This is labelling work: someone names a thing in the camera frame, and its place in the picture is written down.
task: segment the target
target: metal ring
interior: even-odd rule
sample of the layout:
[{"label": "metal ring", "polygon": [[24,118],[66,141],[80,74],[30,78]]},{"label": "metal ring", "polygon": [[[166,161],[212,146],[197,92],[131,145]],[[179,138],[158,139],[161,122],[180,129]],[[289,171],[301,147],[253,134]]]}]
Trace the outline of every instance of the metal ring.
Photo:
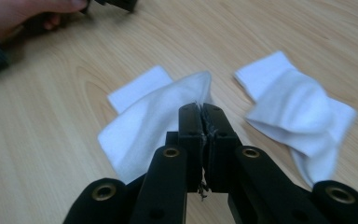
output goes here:
[{"label": "metal ring", "polygon": [[257,158],[260,156],[260,153],[251,148],[245,148],[242,150],[242,154],[249,158]]},{"label": "metal ring", "polygon": [[114,184],[101,184],[94,189],[91,196],[95,201],[105,201],[116,194],[116,186]]},{"label": "metal ring", "polygon": [[163,155],[165,157],[176,157],[179,156],[180,152],[178,149],[174,147],[169,147],[163,151]]},{"label": "metal ring", "polygon": [[356,199],[347,192],[345,189],[341,189],[338,187],[329,186],[326,188],[326,193],[330,198],[336,200],[339,203],[354,203]]}]

